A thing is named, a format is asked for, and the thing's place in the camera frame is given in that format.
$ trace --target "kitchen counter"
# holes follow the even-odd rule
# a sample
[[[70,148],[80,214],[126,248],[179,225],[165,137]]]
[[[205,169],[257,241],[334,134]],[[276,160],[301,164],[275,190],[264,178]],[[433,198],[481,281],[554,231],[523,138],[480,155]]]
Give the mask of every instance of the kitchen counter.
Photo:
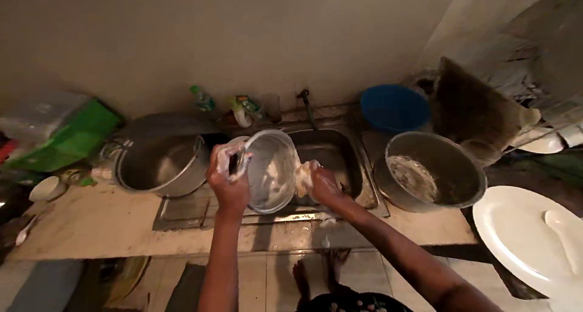
[[[29,238],[8,259],[105,258],[208,254],[213,230],[156,232],[152,222],[160,198],[132,195],[114,185],[72,187],[54,202],[35,204],[40,213]],[[458,209],[411,213],[388,204],[389,225],[419,245],[474,244],[476,237]],[[243,226],[239,252],[371,247],[346,222],[288,222]]]

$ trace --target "bare foot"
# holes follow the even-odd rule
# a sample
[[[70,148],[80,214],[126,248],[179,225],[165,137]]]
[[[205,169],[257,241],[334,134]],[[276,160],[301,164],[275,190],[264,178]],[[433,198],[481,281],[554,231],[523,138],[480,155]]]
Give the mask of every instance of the bare foot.
[[[292,274],[295,280],[295,284],[297,285],[297,290],[300,291],[300,301],[309,301],[311,299],[310,284],[308,284],[308,278],[306,277],[305,266],[302,260],[297,261],[297,263],[293,266]]]
[[[350,249],[329,249],[326,254],[326,270],[328,271],[326,283],[331,292],[340,282],[340,269],[349,255]]]

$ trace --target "stainless steel pot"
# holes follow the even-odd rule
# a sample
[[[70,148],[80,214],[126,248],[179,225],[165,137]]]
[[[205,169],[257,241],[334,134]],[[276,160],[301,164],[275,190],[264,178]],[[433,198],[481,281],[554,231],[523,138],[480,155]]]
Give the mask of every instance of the stainless steel pot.
[[[200,135],[128,142],[115,163],[115,181],[131,193],[190,194],[205,182],[210,151]]]
[[[387,165],[390,156],[407,156],[423,165],[433,176],[438,196],[435,201],[416,197],[395,179]],[[384,156],[374,164],[379,191],[400,209],[430,212],[443,207],[464,208],[484,196],[486,175],[472,157],[455,142],[436,134],[404,132],[387,144]]]

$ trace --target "green bottle cap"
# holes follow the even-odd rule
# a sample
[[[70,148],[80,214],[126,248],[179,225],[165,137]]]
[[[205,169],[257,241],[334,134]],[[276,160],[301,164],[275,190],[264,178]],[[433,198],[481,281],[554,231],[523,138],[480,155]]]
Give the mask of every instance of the green bottle cap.
[[[190,92],[192,92],[192,93],[199,93],[200,92],[200,87],[199,86],[192,86],[192,87],[190,87]]]

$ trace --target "faucet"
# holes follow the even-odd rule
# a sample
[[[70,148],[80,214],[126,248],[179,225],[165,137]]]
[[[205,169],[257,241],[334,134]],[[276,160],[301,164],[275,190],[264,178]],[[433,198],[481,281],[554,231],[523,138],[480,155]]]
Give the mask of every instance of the faucet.
[[[308,100],[308,96],[310,95],[310,91],[306,88],[300,92],[296,96],[296,98],[302,98],[305,105],[305,110],[308,112],[308,119],[310,119],[310,123],[312,124],[312,128],[314,131],[318,130],[318,126],[316,125],[316,120],[314,119],[314,115],[312,114],[312,108],[310,108],[310,101]]]

